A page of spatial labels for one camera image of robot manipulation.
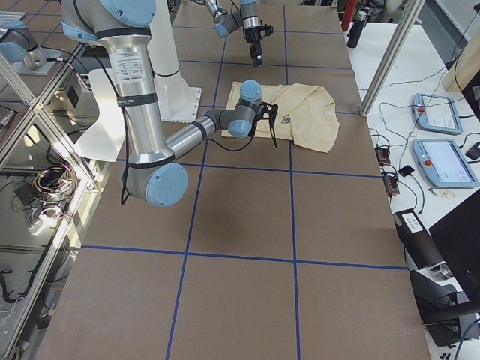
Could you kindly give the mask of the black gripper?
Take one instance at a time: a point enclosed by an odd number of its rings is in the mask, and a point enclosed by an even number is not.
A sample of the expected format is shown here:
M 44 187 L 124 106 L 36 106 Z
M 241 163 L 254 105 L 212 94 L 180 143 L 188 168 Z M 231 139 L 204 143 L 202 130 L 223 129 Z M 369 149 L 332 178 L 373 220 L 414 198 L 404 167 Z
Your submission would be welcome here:
M 261 29 L 260 28 L 246 28 L 244 29 L 244 39 L 250 44 L 250 57 L 254 67 L 262 64 L 262 49 L 261 42 Z

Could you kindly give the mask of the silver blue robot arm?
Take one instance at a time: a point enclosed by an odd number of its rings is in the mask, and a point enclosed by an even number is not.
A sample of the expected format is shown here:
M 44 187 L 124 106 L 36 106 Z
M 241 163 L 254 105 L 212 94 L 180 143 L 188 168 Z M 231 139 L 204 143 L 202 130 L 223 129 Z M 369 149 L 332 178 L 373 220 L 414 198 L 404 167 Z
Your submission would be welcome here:
M 179 158 L 217 131 L 236 138 L 254 135 L 263 114 L 262 89 L 249 79 L 241 84 L 234 108 L 189 115 L 181 130 L 165 136 L 164 120 L 197 102 L 181 75 L 165 1 L 63 1 L 61 16 L 67 38 L 101 46 L 109 56 L 106 76 L 126 137 L 123 200 L 136 197 L 153 206 L 172 206 L 188 187 Z
M 261 40 L 270 36 L 273 28 L 263 25 L 259 18 L 256 1 L 240 1 L 240 8 L 233 13 L 228 13 L 218 1 L 204 1 L 214 20 L 214 27 L 221 38 L 226 38 L 237 29 L 243 30 L 246 43 L 250 46 L 250 57 L 254 67 L 262 64 Z

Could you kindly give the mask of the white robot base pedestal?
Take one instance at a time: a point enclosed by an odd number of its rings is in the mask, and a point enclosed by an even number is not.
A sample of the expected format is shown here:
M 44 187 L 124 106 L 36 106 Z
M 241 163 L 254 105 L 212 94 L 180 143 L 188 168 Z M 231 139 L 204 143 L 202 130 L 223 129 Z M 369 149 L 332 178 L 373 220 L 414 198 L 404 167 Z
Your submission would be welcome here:
M 197 117 L 202 89 L 190 87 L 182 76 L 167 2 L 157 0 L 155 4 L 148 54 L 161 118 L 165 122 L 192 122 Z

